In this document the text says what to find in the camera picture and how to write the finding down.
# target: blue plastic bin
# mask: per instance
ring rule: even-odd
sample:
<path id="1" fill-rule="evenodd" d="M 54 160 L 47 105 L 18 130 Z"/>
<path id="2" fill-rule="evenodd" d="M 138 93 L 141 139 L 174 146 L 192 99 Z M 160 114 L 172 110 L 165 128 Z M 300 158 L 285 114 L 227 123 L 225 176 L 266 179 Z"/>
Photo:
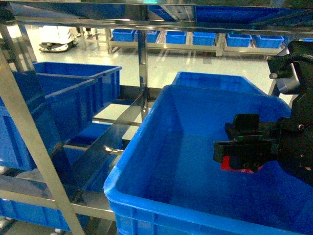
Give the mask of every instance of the blue plastic bin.
<path id="1" fill-rule="evenodd" d="M 164 19 L 165 21 L 174 21 L 174 18 L 171 17 L 170 14 L 168 14 L 163 8 L 162 6 L 158 6 L 158 5 L 148 5 L 148 10 L 152 11 L 153 13 L 155 13 L 157 16 L 160 16 L 162 19 Z"/>
<path id="2" fill-rule="evenodd" d="M 186 35 L 187 33 L 182 31 L 167 31 L 166 43 L 186 44 Z"/>
<path id="3" fill-rule="evenodd" d="M 122 42 L 134 41 L 135 30 L 133 29 L 115 29 L 113 30 L 113 40 Z"/>
<path id="4" fill-rule="evenodd" d="M 24 79 L 18 75 L 16 80 Z M 63 143 L 76 136 L 92 122 L 93 79 L 61 78 L 38 75 L 41 87 L 46 94 L 47 104 Z M 37 121 L 46 121 L 43 104 L 39 99 L 28 100 L 33 107 L 31 112 Z M 53 141 L 49 123 L 45 126 L 44 140 Z M 9 112 L 0 98 L 0 165 L 21 170 L 34 169 L 35 163 L 22 140 Z"/>
<path id="5" fill-rule="evenodd" d="M 110 125 L 103 124 L 91 124 L 88 128 L 83 130 L 73 141 L 77 145 L 90 144 L 100 137 Z M 122 141 L 116 148 L 121 148 Z M 70 164 L 73 164 L 79 156 L 84 152 L 83 150 L 76 148 L 65 147 L 65 151 Z M 108 170 L 111 162 L 114 159 L 114 155 L 110 155 L 107 161 L 103 165 L 102 169 L 95 173 L 94 178 L 90 181 L 90 184 L 86 186 L 86 190 L 101 192 L 103 190 L 103 183 L 108 175 Z M 59 210 L 40 207 L 27 203 L 21 203 L 6 199 L 0 199 L 0 215 L 10 217 L 16 220 L 48 226 L 52 228 L 61 229 L 64 231 L 70 231 L 62 213 Z M 78 216 L 83 227 L 86 226 L 89 219 L 88 216 Z"/>
<path id="6" fill-rule="evenodd" d="M 119 235 L 313 234 L 313 187 L 277 162 L 246 174 L 213 160 L 239 113 L 277 121 L 291 110 L 268 95 L 163 89 L 104 184 Z"/>
<path id="7" fill-rule="evenodd" d="M 178 72 L 172 85 L 265 94 L 245 77 L 222 74 Z"/>
<path id="8" fill-rule="evenodd" d="M 251 35 L 246 34 L 227 34 L 226 41 L 229 47 L 248 47 L 252 40 Z"/>
<path id="9" fill-rule="evenodd" d="M 284 41 L 282 36 L 256 35 L 253 36 L 253 39 L 259 48 L 280 48 Z"/>
<path id="10" fill-rule="evenodd" d="M 214 40 L 215 40 L 215 33 L 194 32 L 193 38 L 192 38 L 192 44 L 212 46 L 214 45 Z"/>
<path id="11" fill-rule="evenodd" d="M 155 30 L 149 30 L 147 32 L 147 42 L 148 43 L 155 43 L 157 41 L 157 37 L 159 35 L 160 31 L 155 31 Z M 135 32 L 134 39 L 136 42 L 138 42 L 138 30 Z"/>
<path id="12" fill-rule="evenodd" d="M 35 63 L 34 67 L 36 73 L 40 76 L 95 79 L 95 92 L 93 93 L 94 115 L 120 96 L 121 66 L 42 62 Z"/>
<path id="13" fill-rule="evenodd" d="M 304 38 L 302 39 L 303 42 L 313 42 L 313 38 Z"/>

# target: metal shelf frame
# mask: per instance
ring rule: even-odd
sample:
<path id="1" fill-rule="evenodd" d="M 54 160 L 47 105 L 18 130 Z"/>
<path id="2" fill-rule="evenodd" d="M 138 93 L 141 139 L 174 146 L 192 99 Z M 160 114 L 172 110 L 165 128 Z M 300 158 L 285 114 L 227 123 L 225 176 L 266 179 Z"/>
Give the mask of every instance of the metal shelf frame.
<path id="1" fill-rule="evenodd" d="M 33 0 L 11 0 L 20 4 L 33 3 Z M 109 202 L 104 193 L 95 193 L 81 190 L 81 184 L 85 183 L 89 176 L 96 170 L 111 152 L 103 148 L 103 145 L 112 147 L 121 139 L 124 133 L 131 125 L 138 125 L 134 120 L 141 113 L 144 119 L 148 112 L 148 107 L 153 96 L 157 96 L 159 91 L 149 89 L 148 84 L 148 55 L 147 49 L 178 49 L 178 45 L 171 46 L 163 42 L 157 44 L 146 43 L 147 30 L 178 30 L 178 31 L 202 31 L 225 33 L 245 33 L 245 34 L 264 34 L 264 35 L 298 35 L 312 36 L 313 28 L 310 25 L 290 23 L 284 26 L 273 26 L 265 22 L 259 22 L 253 25 L 248 24 L 223 24 L 223 23 L 199 23 L 199 22 L 161 22 L 151 21 L 148 17 L 146 0 L 37 0 L 45 4 L 60 3 L 90 3 L 90 4 L 107 4 L 118 3 L 125 6 L 131 5 L 132 15 L 124 19 L 80 19 L 79 17 L 43 17 L 43 16 L 15 16 L 10 22 L 1 21 L 0 34 L 10 47 L 12 61 L 7 61 L 3 52 L 0 50 L 0 96 L 4 101 L 13 121 L 15 122 L 29 152 L 31 153 L 45 183 L 34 182 L 31 180 L 18 179 L 15 177 L 0 175 L 0 198 L 15 200 L 33 205 L 44 206 L 54 209 L 60 209 L 65 217 L 72 233 L 74 235 L 85 235 L 86 231 L 81 227 L 77 214 L 84 214 L 95 218 L 115 220 L 114 213 L 111 211 Z M 312 14 L 313 2 L 297 0 L 289 1 L 269 1 L 269 0 L 250 0 L 250 1 L 229 1 L 229 0 L 156 0 L 154 4 L 180 5 L 180 6 L 242 6 L 242 7 L 286 7 L 286 8 L 306 8 L 305 12 L 285 16 L 286 19 L 293 19 L 299 14 Z M 12 12 L 9 2 L 0 2 L 0 10 L 4 9 Z M 18 29 L 20 35 L 12 39 L 6 30 L 4 23 L 10 23 Z M 138 64 L 139 64 L 139 88 L 125 87 L 125 94 L 122 96 L 125 100 L 132 99 L 132 105 L 116 120 L 112 126 L 80 157 L 78 163 L 73 166 L 66 166 L 66 169 L 58 168 L 58 160 L 64 161 L 64 153 L 61 141 L 56 142 L 44 141 L 41 134 L 41 126 L 47 122 L 51 124 L 53 131 L 56 131 L 54 120 L 50 115 L 45 123 L 36 122 L 36 118 L 31 113 L 31 108 L 26 102 L 26 94 L 22 92 L 19 84 L 14 78 L 14 71 L 23 74 L 33 74 L 34 86 L 38 87 L 38 97 L 45 101 L 43 91 L 40 88 L 39 81 L 36 78 L 32 62 L 36 61 L 34 51 L 31 47 L 29 37 L 25 30 L 24 24 L 39 25 L 65 25 L 78 27 L 103 27 L 106 32 L 109 28 L 137 29 L 138 43 L 129 44 L 132 47 L 138 47 Z M 120 47 L 118 42 L 110 41 L 109 34 L 106 33 L 109 47 Z M 224 37 L 219 37 L 217 46 L 207 47 L 216 53 L 220 53 L 222 47 L 225 51 L 234 52 L 233 48 L 224 45 Z M 194 50 L 203 50 L 200 47 L 194 47 Z M 237 49 L 240 53 L 256 53 L 257 48 Z M 263 53 L 275 54 L 276 51 L 262 51 Z M 275 83 L 272 85 L 271 95 L 279 95 Z M 45 106 L 46 111 L 51 113 L 49 106 Z M 82 175 L 86 162 L 91 162 L 92 170 L 87 175 Z"/>
<path id="2" fill-rule="evenodd" d="M 223 54 L 223 37 L 225 34 L 219 34 L 216 39 L 216 45 L 214 46 L 201 46 L 192 44 L 192 33 L 187 32 L 186 44 L 169 44 L 166 43 L 166 32 L 162 31 L 159 33 L 158 38 L 155 43 L 147 43 L 148 49 L 159 49 L 159 50 L 194 50 L 203 52 L 214 52 L 217 57 Z M 113 41 L 110 36 L 110 41 L 108 43 L 108 51 L 111 54 L 114 47 L 126 47 L 126 48 L 138 48 L 138 42 L 119 42 Z"/>

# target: overhead shelf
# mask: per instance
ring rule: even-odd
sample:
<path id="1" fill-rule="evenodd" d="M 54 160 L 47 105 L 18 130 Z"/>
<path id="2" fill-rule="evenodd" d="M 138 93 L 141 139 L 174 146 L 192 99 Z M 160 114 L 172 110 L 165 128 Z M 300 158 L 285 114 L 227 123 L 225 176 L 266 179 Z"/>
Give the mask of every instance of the overhead shelf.
<path id="1" fill-rule="evenodd" d="M 34 2 L 34 0 L 11 0 L 19 2 Z M 285 7 L 311 8 L 313 2 L 298 0 L 36 0 L 36 2 L 66 2 L 66 3 L 119 3 L 119 4 L 155 4 L 155 5 L 192 5 L 192 6 L 242 6 L 242 7 Z"/>

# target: metal upright post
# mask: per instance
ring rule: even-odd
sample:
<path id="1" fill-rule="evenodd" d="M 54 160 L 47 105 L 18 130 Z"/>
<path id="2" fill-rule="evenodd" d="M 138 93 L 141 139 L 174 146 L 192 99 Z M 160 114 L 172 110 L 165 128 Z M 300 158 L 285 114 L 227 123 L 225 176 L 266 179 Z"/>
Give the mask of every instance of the metal upright post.
<path id="1" fill-rule="evenodd" d="M 31 61 L 33 63 L 37 62 L 37 58 L 36 58 L 34 49 L 33 49 L 32 45 L 31 45 L 31 42 L 30 42 L 30 39 L 29 39 L 29 36 L 28 36 L 28 33 L 27 33 L 25 25 L 19 24 L 19 28 L 20 28 L 20 31 L 21 31 L 21 34 L 22 34 L 22 37 L 23 37 L 23 41 L 25 42 L 26 48 L 28 50 L 28 53 L 29 53 Z"/>
<path id="2" fill-rule="evenodd" d="M 148 9 L 146 5 L 140 6 L 140 19 L 142 21 L 147 20 Z M 148 113 L 148 54 L 147 54 L 147 31 L 138 30 L 138 57 L 139 57 L 139 81 L 140 90 L 144 95 L 144 104 L 141 111 L 142 121 Z"/>
<path id="3" fill-rule="evenodd" d="M 78 190 L 76 180 L 22 39 L 19 45 L 26 64 L 15 73 L 0 50 L 0 96 L 71 231 L 84 235 L 68 198 L 68 194 L 75 195 Z M 66 191 L 63 185 L 71 187 Z"/>
<path id="4" fill-rule="evenodd" d="M 218 41 L 217 41 L 217 51 L 215 53 L 216 57 L 221 57 L 223 55 L 224 51 L 224 45 L 225 45 L 225 36 L 226 34 L 220 33 L 218 35 Z"/>
<path id="5" fill-rule="evenodd" d="M 14 45 L 14 42 L 10 36 L 9 30 L 6 26 L 0 24 L 0 34 L 4 39 L 4 42 L 9 46 L 10 48 L 10 57 L 13 60 L 13 63 L 15 65 L 15 68 L 17 71 L 23 71 L 23 65 L 21 63 L 20 57 L 19 57 L 19 50 Z"/>
<path id="6" fill-rule="evenodd" d="M 106 34 L 108 54 L 112 54 L 112 47 L 111 47 L 111 44 L 110 44 L 111 30 L 109 28 L 105 28 L 104 31 L 105 31 L 105 34 Z"/>

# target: white floor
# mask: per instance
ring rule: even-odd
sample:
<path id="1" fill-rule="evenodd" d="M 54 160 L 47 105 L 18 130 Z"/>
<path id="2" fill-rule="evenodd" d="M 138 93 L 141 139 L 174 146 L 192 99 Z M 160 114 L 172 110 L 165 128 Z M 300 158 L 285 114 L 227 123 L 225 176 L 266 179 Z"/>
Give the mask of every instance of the white floor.
<path id="1" fill-rule="evenodd" d="M 28 34 L 38 62 L 54 61 L 69 63 L 86 63 L 101 65 L 119 65 L 121 71 L 121 85 L 139 86 L 138 56 L 136 49 L 119 49 L 114 54 L 108 54 L 106 44 L 97 46 L 95 41 L 87 41 L 87 49 L 82 38 L 78 39 L 79 45 L 64 53 L 44 53 L 39 51 L 40 36 L 37 27 L 29 26 Z M 269 92 L 272 81 L 268 78 L 269 69 L 267 62 L 262 56 L 232 56 L 216 58 L 210 53 L 194 51 L 150 51 L 148 56 L 148 76 L 149 87 L 163 88 L 171 84 L 179 71 L 205 72 L 217 74 L 239 75 L 248 78 L 252 83 L 265 93 Z M 290 96 L 282 97 L 287 103 Z M 127 106 L 111 105 L 105 109 L 98 117 L 117 118 Z M 131 127 L 124 136 L 131 139 L 136 131 L 136 127 Z M 49 235 L 52 229 L 32 225 L 24 222 L 17 222 L 7 235 L 28 235 L 41 234 Z"/>

